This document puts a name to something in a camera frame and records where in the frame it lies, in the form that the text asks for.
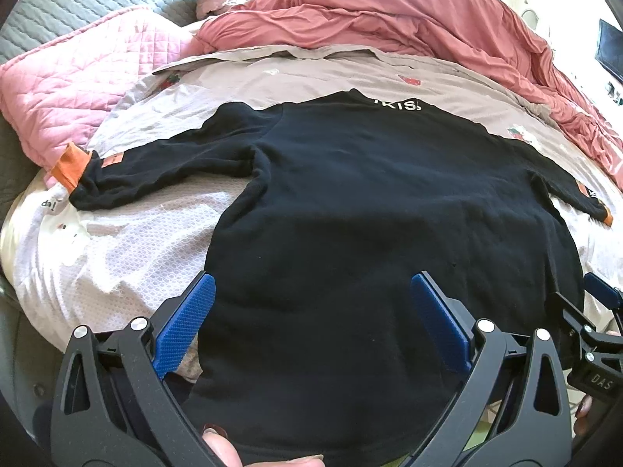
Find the black shirt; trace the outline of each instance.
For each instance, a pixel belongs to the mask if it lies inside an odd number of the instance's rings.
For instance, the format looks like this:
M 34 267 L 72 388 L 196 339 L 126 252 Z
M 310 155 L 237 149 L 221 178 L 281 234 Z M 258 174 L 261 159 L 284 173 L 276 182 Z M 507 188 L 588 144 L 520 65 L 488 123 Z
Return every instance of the black shirt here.
M 357 90 L 256 111 L 222 105 L 200 129 L 93 155 L 71 201 L 113 207 L 197 171 L 252 176 L 206 259 L 216 303 L 184 407 L 247 462 L 323 453 L 378 467 L 423 438 L 454 390 L 409 297 L 428 270 L 475 318 L 547 327 L 559 290 L 582 308 L 574 241 L 554 194 L 595 198 L 524 142 L 416 99 Z

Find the gray quilted headboard cover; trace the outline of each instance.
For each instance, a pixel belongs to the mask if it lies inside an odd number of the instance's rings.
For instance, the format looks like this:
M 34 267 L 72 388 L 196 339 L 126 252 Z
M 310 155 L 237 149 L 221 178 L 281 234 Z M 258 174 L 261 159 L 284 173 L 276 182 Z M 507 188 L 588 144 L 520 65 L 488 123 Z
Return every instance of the gray quilted headboard cover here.
M 19 0 L 0 28 L 0 63 L 131 5 L 148 5 L 179 26 L 196 20 L 195 0 Z M 37 170 L 0 116 L 0 225 Z

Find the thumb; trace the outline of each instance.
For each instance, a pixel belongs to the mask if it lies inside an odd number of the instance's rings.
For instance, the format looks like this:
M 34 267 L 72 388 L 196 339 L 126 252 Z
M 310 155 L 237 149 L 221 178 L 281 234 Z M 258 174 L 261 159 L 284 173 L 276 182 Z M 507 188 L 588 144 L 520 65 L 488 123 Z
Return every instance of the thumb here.
M 242 467 L 242 462 L 235 447 L 216 430 L 208 428 L 203 433 L 203 440 L 227 467 Z

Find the mattress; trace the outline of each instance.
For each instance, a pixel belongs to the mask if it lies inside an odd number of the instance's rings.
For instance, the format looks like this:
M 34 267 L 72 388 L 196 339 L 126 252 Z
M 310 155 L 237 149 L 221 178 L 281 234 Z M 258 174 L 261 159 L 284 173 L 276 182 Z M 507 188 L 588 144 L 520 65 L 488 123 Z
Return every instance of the mattress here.
M 623 195 L 598 166 L 534 105 L 454 63 L 361 46 L 316 50 L 294 46 L 237 49 L 183 60 L 129 91 L 93 136 L 101 156 L 199 127 L 228 101 L 261 109 L 359 89 L 370 98 L 417 97 L 520 138 L 595 191 L 611 209 L 611 228 L 557 198 L 585 272 L 621 285 Z M 46 190 L 39 175 L 13 204 L 2 228 L 0 258 L 33 326 L 63 350 L 72 330 L 124 327 L 179 295 L 202 269 L 220 214 L 248 179 L 198 174 L 113 210 L 78 212 L 61 185 Z M 584 311 L 600 330 L 612 316 L 587 295 Z M 200 374 L 193 345 L 178 372 Z

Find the television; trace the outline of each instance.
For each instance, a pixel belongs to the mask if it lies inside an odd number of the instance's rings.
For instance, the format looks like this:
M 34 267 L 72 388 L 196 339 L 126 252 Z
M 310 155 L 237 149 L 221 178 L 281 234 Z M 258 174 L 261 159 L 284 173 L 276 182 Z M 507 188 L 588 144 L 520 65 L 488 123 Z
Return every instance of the television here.
M 599 20 L 599 46 L 595 59 L 623 84 L 623 32 Z

